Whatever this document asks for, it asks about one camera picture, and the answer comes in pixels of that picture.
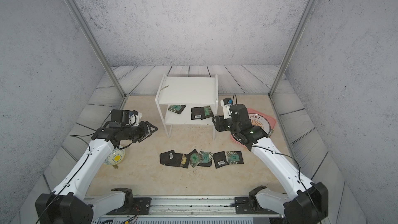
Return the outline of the black tea bag barcode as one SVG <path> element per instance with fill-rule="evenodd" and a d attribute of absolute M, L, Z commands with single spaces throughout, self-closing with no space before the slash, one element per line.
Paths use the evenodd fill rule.
<path fill-rule="evenodd" d="M 212 160 L 214 161 L 216 169 L 229 165 L 225 151 L 214 153 L 212 155 Z"/>

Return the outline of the jasmine tea bag floral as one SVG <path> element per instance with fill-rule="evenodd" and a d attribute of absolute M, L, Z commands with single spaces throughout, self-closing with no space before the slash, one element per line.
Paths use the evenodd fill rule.
<path fill-rule="evenodd" d="M 201 162 L 198 164 L 199 167 L 211 167 L 212 166 L 212 153 L 208 151 L 200 151 Z"/>

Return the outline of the floral tea bag green label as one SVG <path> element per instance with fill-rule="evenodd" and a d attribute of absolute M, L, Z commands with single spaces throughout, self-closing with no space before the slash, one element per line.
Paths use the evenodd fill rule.
<path fill-rule="evenodd" d="M 227 151 L 226 155 L 229 164 L 244 164 L 241 151 Z"/>

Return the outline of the black tea bag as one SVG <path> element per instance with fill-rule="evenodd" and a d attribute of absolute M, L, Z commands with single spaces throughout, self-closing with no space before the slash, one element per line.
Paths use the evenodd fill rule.
<path fill-rule="evenodd" d="M 214 117 L 213 111 L 212 111 L 212 107 L 210 105 L 204 106 L 203 107 L 203 117 L 202 119 L 207 119 L 207 118 L 212 118 Z"/>
<path fill-rule="evenodd" d="M 183 158 L 183 154 L 182 153 L 175 153 L 174 154 L 174 158 L 168 164 L 166 164 L 166 166 L 169 166 L 169 167 L 181 167 L 182 158 Z"/>
<path fill-rule="evenodd" d="M 170 164 L 175 160 L 175 150 L 170 150 L 160 153 L 159 157 L 160 157 L 160 164 L 162 165 Z"/>

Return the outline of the oolong tea bag yellow label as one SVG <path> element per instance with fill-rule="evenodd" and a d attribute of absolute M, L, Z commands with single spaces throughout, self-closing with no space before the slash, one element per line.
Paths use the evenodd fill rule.
<path fill-rule="evenodd" d="M 187 169 L 190 164 L 190 154 L 182 154 L 180 167 Z"/>

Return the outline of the green label tea bag pile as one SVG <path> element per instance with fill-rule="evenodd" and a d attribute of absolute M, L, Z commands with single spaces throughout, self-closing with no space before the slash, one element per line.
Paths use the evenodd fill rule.
<path fill-rule="evenodd" d="M 202 163 L 202 155 L 196 149 L 189 153 L 190 161 L 189 164 L 194 168 Z"/>

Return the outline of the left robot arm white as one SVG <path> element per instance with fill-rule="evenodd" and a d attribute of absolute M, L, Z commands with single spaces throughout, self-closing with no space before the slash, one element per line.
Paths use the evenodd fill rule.
<path fill-rule="evenodd" d="M 138 111 L 111 110 L 105 123 L 91 137 L 88 148 L 68 175 L 49 194 L 35 202 L 38 224 L 90 224 L 109 214 L 130 215 L 135 219 L 140 205 L 131 189 L 116 188 L 111 193 L 85 201 L 86 193 L 106 158 L 115 150 L 124 150 L 121 141 L 132 144 L 149 138 L 158 128 L 141 120 Z"/>

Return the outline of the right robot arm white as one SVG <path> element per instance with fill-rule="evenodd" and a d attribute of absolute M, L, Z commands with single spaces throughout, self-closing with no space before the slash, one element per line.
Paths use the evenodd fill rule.
<path fill-rule="evenodd" d="M 256 214 L 270 210 L 280 214 L 288 224 L 320 224 L 329 215 L 329 192 L 326 186 L 314 183 L 301 173 L 293 158 L 282 154 L 269 135 L 253 125 L 243 104 L 234 104 L 230 97 L 220 103 L 222 116 L 212 122 L 218 132 L 229 131 L 237 142 L 256 155 L 278 179 L 284 194 L 259 186 L 249 193 L 249 206 Z"/>

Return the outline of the black tea bag text back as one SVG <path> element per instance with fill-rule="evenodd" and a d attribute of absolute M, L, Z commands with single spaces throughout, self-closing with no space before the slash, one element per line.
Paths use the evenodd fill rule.
<path fill-rule="evenodd" d="M 204 107 L 191 108 L 191 120 L 203 120 L 205 118 Z"/>

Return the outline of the white two-tier shelf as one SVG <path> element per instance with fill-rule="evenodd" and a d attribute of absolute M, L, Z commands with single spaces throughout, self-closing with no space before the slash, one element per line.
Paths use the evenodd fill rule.
<path fill-rule="evenodd" d="M 214 115 L 219 105 L 218 76 L 215 77 L 168 77 L 163 75 L 155 103 L 167 137 L 171 137 L 174 125 L 204 125 L 214 127 L 210 118 L 192 120 L 192 107 L 210 106 Z M 161 106 L 185 105 L 181 114 L 162 112 Z"/>

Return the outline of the round printed plate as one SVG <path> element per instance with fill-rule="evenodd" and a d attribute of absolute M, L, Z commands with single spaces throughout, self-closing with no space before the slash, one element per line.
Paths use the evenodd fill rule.
<path fill-rule="evenodd" d="M 275 118 L 260 113 L 249 113 L 249 119 L 253 125 L 261 127 L 268 136 L 273 134 L 274 127 L 277 123 Z"/>

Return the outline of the yellow patterned bowl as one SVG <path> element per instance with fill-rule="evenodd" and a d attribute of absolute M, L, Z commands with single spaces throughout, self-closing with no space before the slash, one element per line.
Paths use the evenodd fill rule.
<path fill-rule="evenodd" d="M 103 164 L 106 166 L 113 167 L 114 169 L 118 169 L 120 164 L 125 157 L 125 149 L 115 148 L 110 155 L 104 160 Z"/>

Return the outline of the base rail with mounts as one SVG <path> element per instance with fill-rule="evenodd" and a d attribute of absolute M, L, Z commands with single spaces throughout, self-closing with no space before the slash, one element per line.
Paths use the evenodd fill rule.
<path fill-rule="evenodd" d="M 109 216 L 140 217 L 270 217 L 284 224 L 320 224 L 329 215 L 329 198 L 319 193 L 287 194 L 266 189 L 247 196 L 128 196 L 127 206 Z"/>

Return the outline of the aluminium frame post left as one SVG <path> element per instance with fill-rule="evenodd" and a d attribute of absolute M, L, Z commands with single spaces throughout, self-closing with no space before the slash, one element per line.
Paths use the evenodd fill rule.
<path fill-rule="evenodd" d="M 113 72 L 109 62 L 107 61 L 102 49 L 100 48 L 93 32 L 91 31 L 86 19 L 84 18 L 81 10 L 79 9 L 75 0 L 64 0 L 66 5 L 68 6 L 69 10 L 73 14 L 74 18 L 76 19 L 77 23 L 79 24 L 85 38 L 89 42 L 90 46 L 92 47 L 95 55 L 97 56 L 98 60 L 100 61 L 101 65 L 103 66 L 105 72 L 109 76 L 111 82 L 116 87 L 118 93 L 121 95 L 123 99 L 126 98 L 126 93 L 123 90 L 122 86 L 119 83 L 115 73 Z"/>

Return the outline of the aluminium frame post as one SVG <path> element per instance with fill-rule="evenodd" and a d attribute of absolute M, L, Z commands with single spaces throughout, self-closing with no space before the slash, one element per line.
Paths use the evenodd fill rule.
<path fill-rule="evenodd" d="M 103 66 L 105 72 L 109 76 L 111 82 L 116 87 L 118 93 L 121 95 L 123 99 L 126 98 L 126 93 L 123 90 L 122 86 L 119 83 L 115 73 L 113 72 L 109 62 L 107 61 L 102 49 L 100 48 L 93 32 L 91 31 L 86 19 L 84 18 L 81 10 L 79 9 L 75 0 L 64 0 L 66 5 L 68 6 L 69 10 L 73 14 L 74 18 L 76 19 L 77 23 L 79 24 L 85 38 L 89 42 L 90 46 L 92 47 L 95 55 L 97 56 L 98 60 L 100 61 L 101 65 Z"/>
<path fill-rule="evenodd" d="M 270 99 L 272 99 L 273 95 L 276 93 L 276 90 L 277 90 L 277 88 L 280 84 L 280 81 L 282 80 L 282 77 L 292 59 L 294 51 L 300 41 L 300 38 L 305 30 L 308 20 L 311 17 L 311 14 L 315 8 L 316 3 L 317 3 L 317 0 L 308 0 L 304 7 L 304 10 L 301 14 L 300 20 L 299 20 L 297 27 L 294 31 L 294 34 L 292 36 L 291 42 L 290 42 L 288 49 L 284 55 L 284 58 L 282 59 L 278 73 L 277 73 L 276 78 L 272 84 L 271 90 L 268 94 Z"/>

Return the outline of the aluminium frame post right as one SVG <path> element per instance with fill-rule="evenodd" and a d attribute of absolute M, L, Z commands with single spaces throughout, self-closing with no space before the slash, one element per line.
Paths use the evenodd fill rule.
<path fill-rule="evenodd" d="M 288 49 L 284 55 L 284 58 L 282 59 L 278 73 L 277 73 L 276 78 L 272 84 L 271 90 L 268 94 L 270 99 L 272 99 L 273 95 L 276 93 L 276 90 L 277 90 L 277 88 L 280 84 L 280 81 L 282 80 L 282 77 L 292 59 L 294 51 L 300 41 L 300 38 L 305 30 L 308 20 L 311 17 L 311 14 L 315 8 L 316 3 L 317 3 L 317 0 L 308 0 L 304 7 L 304 10 L 301 14 L 300 20 L 299 20 L 297 27 L 294 31 L 294 34 L 292 36 L 291 42 L 290 42 Z"/>

